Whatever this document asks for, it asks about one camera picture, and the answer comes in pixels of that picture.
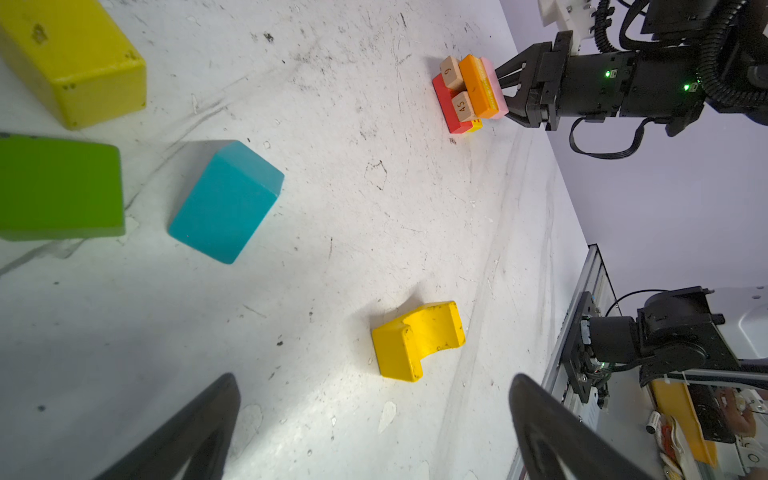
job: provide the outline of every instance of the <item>white table surface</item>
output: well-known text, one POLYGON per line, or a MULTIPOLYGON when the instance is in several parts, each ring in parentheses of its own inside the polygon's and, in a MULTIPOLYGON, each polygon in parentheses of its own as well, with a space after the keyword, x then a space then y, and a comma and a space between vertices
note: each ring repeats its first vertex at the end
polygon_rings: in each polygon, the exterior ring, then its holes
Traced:
POLYGON ((587 247, 543 131, 445 128, 439 62, 515 54, 500 4, 103 3, 146 110, 68 132, 0 62, 0 131, 117 145, 131 230, 0 243, 0 478, 92 478, 224 372, 226 478, 505 478, 587 247), (166 228, 233 139, 286 179, 227 266, 166 228), (443 300, 467 343, 381 377, 372 326, 443 300))

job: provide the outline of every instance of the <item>blue cube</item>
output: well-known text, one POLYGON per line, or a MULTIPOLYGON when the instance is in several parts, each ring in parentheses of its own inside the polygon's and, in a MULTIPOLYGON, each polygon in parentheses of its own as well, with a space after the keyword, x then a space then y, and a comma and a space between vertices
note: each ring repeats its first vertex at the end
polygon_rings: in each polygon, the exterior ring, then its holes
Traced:
POLYGON ((284 177, 239 141, 228 144, 214 155, 168 233, 232 264, 280 196, 284 177))

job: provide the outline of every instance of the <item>yellow arch block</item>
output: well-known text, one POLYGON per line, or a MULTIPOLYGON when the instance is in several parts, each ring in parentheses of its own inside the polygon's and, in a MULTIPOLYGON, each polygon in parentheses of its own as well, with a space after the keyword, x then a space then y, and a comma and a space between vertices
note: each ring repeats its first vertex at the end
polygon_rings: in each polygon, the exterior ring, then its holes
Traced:
POLYGON ((466 341, 456 302, 427 303, 374 329, 371 336, 382 375, 406 382, 424 376, 424 357, 466 341))

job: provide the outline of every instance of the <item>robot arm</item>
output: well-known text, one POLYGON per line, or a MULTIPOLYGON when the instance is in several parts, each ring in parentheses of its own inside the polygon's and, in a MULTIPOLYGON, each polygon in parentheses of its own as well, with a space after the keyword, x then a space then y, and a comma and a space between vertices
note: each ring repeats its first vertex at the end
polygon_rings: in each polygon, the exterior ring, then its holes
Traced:
POLYGON ((698 119, 704 102, 720 113, 742 113, 768 124, 768 0, 635 0, 621 25, 624 51, 607 41, 611 0, 597 8, 582 0, 539 0, 545 25, 558 24, 554 44, 534 44, 496 69, 507 115, 525 127, 556 130, 560 117, 602 122, 643 118, 633 144, 615 154, 581 151, 571 128, 571 148, 597 158, 632 155, 644 126, 667 126, 673 137, 698 119), (641 33, 627 36, 647 6, 641 33), (596 55, 577 55, 581 41, 595 37, 596 55))

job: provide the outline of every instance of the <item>red block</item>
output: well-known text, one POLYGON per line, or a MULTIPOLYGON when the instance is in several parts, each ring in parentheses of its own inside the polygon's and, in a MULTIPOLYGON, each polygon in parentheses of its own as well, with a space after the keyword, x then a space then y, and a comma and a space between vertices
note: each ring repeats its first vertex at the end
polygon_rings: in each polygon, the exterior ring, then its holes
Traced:
POLYGON ((448 131, 452 134, 463 134, 472 128, 471 121, 458 121, 458 116, 451 102, 456 92, 445 86, 441 74, 432 79, 432 86, 435 87, 437 99, 440 101, 440 108, 442 108, 442 114, 445 117, 446 124, 448 124, 448 131))

